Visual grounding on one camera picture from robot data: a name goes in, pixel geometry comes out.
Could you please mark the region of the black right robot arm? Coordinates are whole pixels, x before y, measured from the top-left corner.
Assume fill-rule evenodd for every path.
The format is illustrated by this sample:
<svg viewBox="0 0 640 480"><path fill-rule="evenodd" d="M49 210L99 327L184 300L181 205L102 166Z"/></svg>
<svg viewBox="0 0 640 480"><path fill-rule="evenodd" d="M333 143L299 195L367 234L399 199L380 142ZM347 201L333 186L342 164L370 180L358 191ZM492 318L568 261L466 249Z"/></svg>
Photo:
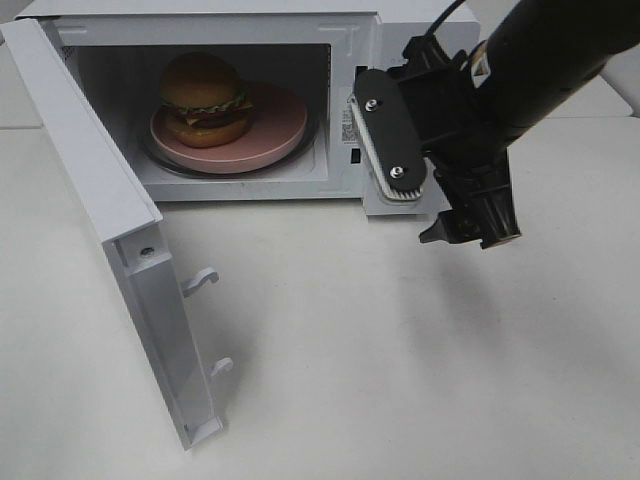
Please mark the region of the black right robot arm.
<svg viewBox="0 0 640 480"><path fill-rule="evenodd" d="M638 42L635 1L521 1L454 56L433 30L412 38L389 75L450 204L420 240L490 248L517 238L510 145Z"/></svg>

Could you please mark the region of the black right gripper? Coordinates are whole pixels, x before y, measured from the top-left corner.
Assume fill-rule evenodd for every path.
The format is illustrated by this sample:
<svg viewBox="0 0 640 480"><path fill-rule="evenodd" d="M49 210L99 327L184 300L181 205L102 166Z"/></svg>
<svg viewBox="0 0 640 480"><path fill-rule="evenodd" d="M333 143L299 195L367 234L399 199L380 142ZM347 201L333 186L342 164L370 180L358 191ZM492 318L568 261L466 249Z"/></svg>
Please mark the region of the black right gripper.
<svg viewBox="0 0 640 480"><path fill-rule="evenodd" d="M423 244L479 241L488 249L521 236L512 195L507 147L473 98L468 55L449 56L434 35L414 36L406 62L389 69L434 165L450 208L419 234Z"/></svg>

